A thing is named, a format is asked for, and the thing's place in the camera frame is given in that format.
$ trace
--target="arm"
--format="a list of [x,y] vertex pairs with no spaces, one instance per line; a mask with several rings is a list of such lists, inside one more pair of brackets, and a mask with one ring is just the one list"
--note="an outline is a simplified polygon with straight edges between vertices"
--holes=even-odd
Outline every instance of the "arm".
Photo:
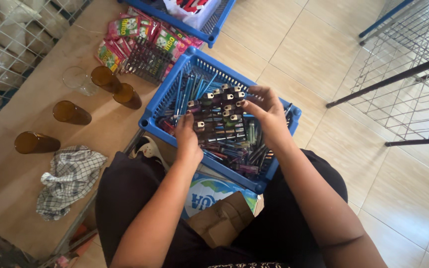
[[188,111],[178,122],[175,162],[153,197],[127,228],[110,268],[163,265],[191,179],[203,158],[193,131],[193,121],[193,115]]
[[243,102],[261,123],[265,144],[276,155],[284,178],[328,267],[386,267],[349,205],[322,178],[292,140],[284,108],[267,87],[249,88],[258,98]]

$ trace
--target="floor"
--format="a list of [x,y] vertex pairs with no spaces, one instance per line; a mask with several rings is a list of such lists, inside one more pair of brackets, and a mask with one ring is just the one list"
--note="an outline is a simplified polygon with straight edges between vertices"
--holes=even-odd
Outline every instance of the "floor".
[[[390,268],[429,268],[429,145],[384,147],[394,137],[358,109],[325,108],[348,94],[366,53],[357,34],[382,7],[370,0],[238,0],[204,51],[302,110],[295,142],[342,174],[349,205]],[[98,240],[76,265],[104,266]]]

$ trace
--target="checkered cloth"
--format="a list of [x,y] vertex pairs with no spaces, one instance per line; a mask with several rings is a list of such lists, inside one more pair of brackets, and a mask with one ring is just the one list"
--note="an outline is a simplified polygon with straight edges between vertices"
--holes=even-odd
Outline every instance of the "checkered cloth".
[[44,220],[58,220],[66,215],[70,204],[91,191],[107,157],[83,145],[58,150],[51,160],[51,173],[40,181],[46,187],[40,192],[36,212]]

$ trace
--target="blue plastic crate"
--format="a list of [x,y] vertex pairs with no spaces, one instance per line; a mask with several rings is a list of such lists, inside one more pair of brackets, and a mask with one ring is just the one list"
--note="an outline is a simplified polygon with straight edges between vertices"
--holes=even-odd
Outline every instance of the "blue plastic crate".
[[236,2],[236,0],[221,0],[221,3],[216,11],[213,13],[205,26],[199,31],[168,14],[165,4],[162,0],[157,0],[155,2],[152,2],[151,0],[118,0],[120,3],[123,1],[137,9],[140,9],[148,15],[152,15],[163,21],[166,21],[172,26],[179,28],[183,32],[191,34],[194,37],[206,42],[209,48],[212,48],[216,42],[216,39],[221,32],[221,27],[223,27],[229,12]]
[[[208,56],[206,53],[194,47],[189,47],[185,54],[183,54],[178,59],[175,66],[170,71],[170,74],[166,77],[165,81],[160,85],[158,91],[153,96],[152,100],[148,103],[145,113],[138,123],[140,128],[150,132],[151,134],[175,147],[175,137],[159,128],[156,125],[155,120],[159,116],[164,115],[170,103],[172,103],[176,98],[181,71],[183,71],[183,73],[201,75],[204,79],[209,80],[211,80],[212,77],[217,73],[215,82],[238,85],[242,87],[243,91],[246,91],[249,86],[256,84],[237,73],[233,69]],[[284,107],[289,105],[289,102],[283,99],[280,100],[282,101]],[[299,124],[301,110],[295,106],[292,106],[289,113],[291,113],[292,118],[288,127],[291,134],[294,134],[294,131]],[[279,162],[274,158],[271,160],[271,165],[269,168],[262,170],[255,180],[251,180],[236,173],[231,168],[228,168],[217,162],[209,155],[205,154],[201,163],[257,194],[262,194],[264,192],[267,183],[272,179],[277,167],[279,166]]]

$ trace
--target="brown glass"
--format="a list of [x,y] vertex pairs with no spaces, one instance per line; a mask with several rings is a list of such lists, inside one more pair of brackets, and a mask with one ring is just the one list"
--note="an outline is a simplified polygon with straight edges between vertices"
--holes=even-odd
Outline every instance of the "brown glass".
[[58,102],[52,109],[52,115],[57,121],[74,125],[88,125],[92,121],[90,113],[68,100]]
[[99,66],[93,69],[91,78],[94,84],[110,93],[117,92],[122,87],[115,73],[107,66]]
[[140,96],[135,92],[134,88],[127,83],[122,83],[122,88],[116,93],[113,93],[112,96],[116,102],[130,109],[137,110],[142,106]]
[[21,154],[49,153],[61,148],[61,142],[44,134],[26,131],[18,135],[14,148]]

